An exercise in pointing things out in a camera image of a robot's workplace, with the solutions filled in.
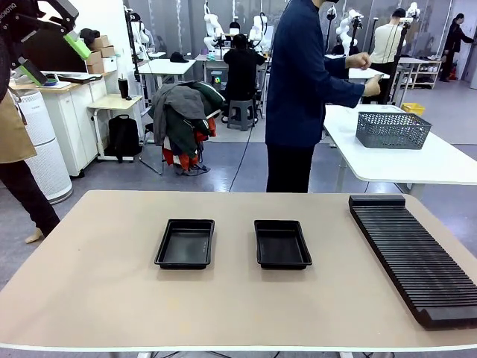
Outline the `navy person right hand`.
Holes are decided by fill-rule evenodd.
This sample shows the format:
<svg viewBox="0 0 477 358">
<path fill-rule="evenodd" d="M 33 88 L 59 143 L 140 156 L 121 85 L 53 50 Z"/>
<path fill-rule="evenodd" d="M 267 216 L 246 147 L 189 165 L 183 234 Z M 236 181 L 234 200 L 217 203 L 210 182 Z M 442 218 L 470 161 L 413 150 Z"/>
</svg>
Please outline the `navy person right hand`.
<svg viewBox="0 0 477 358">
<path fill-rule="evenodd" d="M 372 78 L 366 81 L 364 85 L 364 97 L 372 97 L 380 94 L 381 89 L 379 82 L 382 79 L 382 75 L 374 75 Z"/>
</svg>

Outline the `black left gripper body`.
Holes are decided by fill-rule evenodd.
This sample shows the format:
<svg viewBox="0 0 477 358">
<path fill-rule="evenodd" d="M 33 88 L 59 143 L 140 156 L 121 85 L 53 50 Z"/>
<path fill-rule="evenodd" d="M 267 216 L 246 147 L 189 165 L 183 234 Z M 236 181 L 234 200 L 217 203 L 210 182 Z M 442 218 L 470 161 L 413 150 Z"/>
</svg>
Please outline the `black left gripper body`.
<svg viewBox="0 0 477 358">
<path fill-rule="evenodd" d="M 1 1 L 1 35 L 20 42 L 37 30 L 37 1 Z"/>
</svg>

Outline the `navy person left hand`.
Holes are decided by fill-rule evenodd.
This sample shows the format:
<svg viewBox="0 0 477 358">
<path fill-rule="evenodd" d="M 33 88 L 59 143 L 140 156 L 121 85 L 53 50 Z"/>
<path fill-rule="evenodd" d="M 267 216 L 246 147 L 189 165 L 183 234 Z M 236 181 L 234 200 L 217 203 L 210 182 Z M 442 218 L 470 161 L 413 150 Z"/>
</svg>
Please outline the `navy person left hand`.
<svg viewBox="0 0 477 358">
<path fill-rule="evenodd" d="M 360 52 L 347 56 L 345 59 L 345 67 L 347 69 L 361 69 L 366 70 L 372 64 L 370 55 L 367 52 Z"/>
</svg>

